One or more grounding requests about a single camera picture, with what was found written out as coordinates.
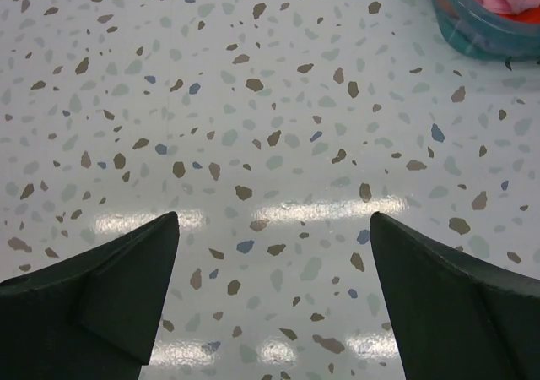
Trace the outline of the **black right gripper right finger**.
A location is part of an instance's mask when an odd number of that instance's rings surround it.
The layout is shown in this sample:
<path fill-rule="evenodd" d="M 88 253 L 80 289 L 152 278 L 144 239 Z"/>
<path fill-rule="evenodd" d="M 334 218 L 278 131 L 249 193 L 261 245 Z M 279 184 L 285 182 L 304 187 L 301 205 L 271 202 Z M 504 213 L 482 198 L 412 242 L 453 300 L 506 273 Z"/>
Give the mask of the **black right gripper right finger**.
<path fill-rule="evenodd" d="M 539 281 L 370 217 L 370 243 L 408 379 L 537 379 Z"/>

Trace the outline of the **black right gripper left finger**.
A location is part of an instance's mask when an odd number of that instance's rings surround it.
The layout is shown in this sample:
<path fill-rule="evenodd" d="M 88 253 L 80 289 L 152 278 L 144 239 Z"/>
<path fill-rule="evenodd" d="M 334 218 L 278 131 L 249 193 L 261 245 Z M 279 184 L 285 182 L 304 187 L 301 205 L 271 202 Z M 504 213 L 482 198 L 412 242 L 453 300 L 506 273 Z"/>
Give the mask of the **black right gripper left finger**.
<path fill-rule="evenodd" d="M 3 379 L 137 379 L 179 241 L 176 212 L 1 284 Z"/>

